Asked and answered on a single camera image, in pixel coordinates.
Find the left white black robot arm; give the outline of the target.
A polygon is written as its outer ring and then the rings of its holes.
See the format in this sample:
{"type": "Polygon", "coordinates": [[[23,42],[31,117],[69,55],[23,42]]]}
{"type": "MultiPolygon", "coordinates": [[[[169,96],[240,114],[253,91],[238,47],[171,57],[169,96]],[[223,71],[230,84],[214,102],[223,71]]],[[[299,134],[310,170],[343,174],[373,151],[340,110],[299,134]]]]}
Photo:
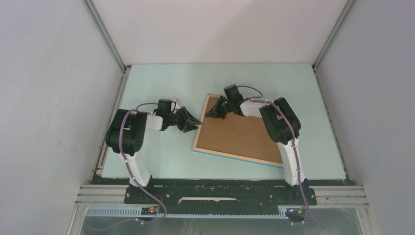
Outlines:
{"type": "Polygon", "coordinates": [[[124,161],[129,173],[130,184],[139,187],[136,198],[143,204],[154,200],[155,191],[147,186],[151,174],[145,166],[139,152],[144,143],[145,132],[148,130],[164,131],[176,126],[187,133],[198,129],[202,124],[186,107],[181,107],[178,100],[160,99],[157,108],[152,112],[140,111],[141,104],[133,110],[118,109],[106,133],[106,145],[117,153],[124,161]]]}

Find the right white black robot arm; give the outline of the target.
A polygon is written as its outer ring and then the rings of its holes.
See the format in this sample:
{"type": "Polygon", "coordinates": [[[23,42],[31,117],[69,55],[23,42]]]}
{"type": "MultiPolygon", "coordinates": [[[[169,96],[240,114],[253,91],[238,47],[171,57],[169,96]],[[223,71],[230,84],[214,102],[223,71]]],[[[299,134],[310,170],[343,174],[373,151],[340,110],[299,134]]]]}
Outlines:
{"type": "Polygon", "coordinates": [[[243,87],[235,84],[225,87],[225,95],[219,96],[205,117],[225,119],[228,113],[234,113],[261,118],[270,139],[278,145],[284,165],[284,180],[291,186],[284,192],[285,200],[296,205],[304,199],[299,186],[306,180],[299,157],[300,120],[285,98],[262,100],[262,92],[258,92],[259,96],[244,98],[239,91],[243,87]]]}

